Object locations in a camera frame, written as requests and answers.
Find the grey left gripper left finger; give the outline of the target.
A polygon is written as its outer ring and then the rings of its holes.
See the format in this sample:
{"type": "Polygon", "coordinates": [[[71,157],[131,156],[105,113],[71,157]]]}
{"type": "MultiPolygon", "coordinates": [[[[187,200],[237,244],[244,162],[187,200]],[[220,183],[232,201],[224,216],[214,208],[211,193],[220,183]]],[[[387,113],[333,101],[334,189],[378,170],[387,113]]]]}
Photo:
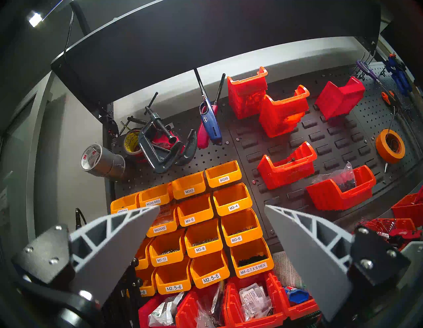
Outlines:
{"type": "Polygon", "coordinates": [[[106,215],[72,233],[66,224],[53,225],[11,262],[32,283],[75,294],[86,291],[103,305],[159,211],[159,206],[147,206],[106,215]]]}

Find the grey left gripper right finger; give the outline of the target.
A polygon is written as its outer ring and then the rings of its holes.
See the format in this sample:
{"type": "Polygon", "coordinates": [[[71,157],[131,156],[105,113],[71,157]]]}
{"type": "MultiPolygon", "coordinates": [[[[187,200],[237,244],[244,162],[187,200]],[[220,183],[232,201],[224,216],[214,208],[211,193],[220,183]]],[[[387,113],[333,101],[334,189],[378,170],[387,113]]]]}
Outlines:
{"type": "Polygon", "coordinates": [[[321,323],[365,323],[384,307],[410,260],[374,230],[353,234],[324,218],[266,205],[286,255],[321,311],[321,323]]]}

